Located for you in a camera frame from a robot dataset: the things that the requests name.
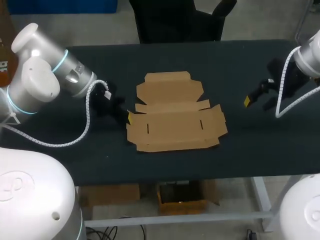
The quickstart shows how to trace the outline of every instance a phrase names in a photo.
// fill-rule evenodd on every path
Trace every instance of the dark green tablecloth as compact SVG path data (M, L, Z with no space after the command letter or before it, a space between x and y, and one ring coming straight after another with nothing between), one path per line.
M246 109L243 101L268 78L266 64L285 58L294 44L283 40L72 47L70 51L101 79L114 81L134 110L136 85L146 73L189 71L201 81L211 105L221 104L229 133L218 147L138 153L111 118L92 119L80 143L55 149L3 130L0 146L33 150L59 160L76 185L155 182L320 172L320 94L281 119L263 112L265 97ZM314 86L310 83L299 94ZM83 100L61 94L21 129L50 143L78 137L85 126Z

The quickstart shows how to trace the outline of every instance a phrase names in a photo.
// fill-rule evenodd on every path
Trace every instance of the table leg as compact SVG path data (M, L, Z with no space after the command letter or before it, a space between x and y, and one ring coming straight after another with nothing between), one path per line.
M251 177L255 198L259 205L259 210L262 212L270 211L271 203L266 189L265 181L262 176Z
M264 218L262 220L262 227L265 232L273 232L276 229L276 226L280 224L280 207L281 203L289 191L289 189L295 185L301 179L302 175L293 175L289 178L288 182L282 189L281 193L279 194L278 198L274 202L271 207L272 217Z

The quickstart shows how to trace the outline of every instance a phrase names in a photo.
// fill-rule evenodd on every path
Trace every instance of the open cardboard box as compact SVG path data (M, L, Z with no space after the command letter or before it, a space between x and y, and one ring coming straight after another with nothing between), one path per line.
M93 208L110 204L125 204L140 199L139 184L118 184L81 186L79 188L81 207Z
M136 87L144 104L135 104L139 113L129 113L127 140L137 151L162 152L204 149L219 144L226 134L226 120L220 105L198 101L202 83L187 71L148 73Z
M208 202L219 205L219 193L214 179L191 181L188 185L176 186L176 191L183 188L180 190L187 192L187 196L182 194L178 196L176 201L168 201L170 197L165 196L165 190L162 189L166 186L157 185L157 198L161 215L201 214L206 211Z
M0 87L8 85L17 69L18 59L11 51L16 32L9 15L7 1L0 0Z

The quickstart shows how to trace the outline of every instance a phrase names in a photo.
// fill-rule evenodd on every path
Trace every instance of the metal table frame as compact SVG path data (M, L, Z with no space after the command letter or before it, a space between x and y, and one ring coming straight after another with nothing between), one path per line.
M133 226L150 224L173 224L173 223L198 223L226 220L251 220L262 219L262 227L265 232L273 232L280 223L280 206L288 190L296 184L302 175L290 177L275 203L271 206L263 177L252 177L254 193L258 201L259 211L248 213L206 213L195 215L151 216L133 217L121 219L88 220L85 226L90 228L105 228L112 226Z

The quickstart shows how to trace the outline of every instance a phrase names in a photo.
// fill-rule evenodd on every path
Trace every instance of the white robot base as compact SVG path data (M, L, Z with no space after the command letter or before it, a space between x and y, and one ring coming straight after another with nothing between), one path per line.
M0 166L0 239L87 239L74 182L60 162L0 147Z

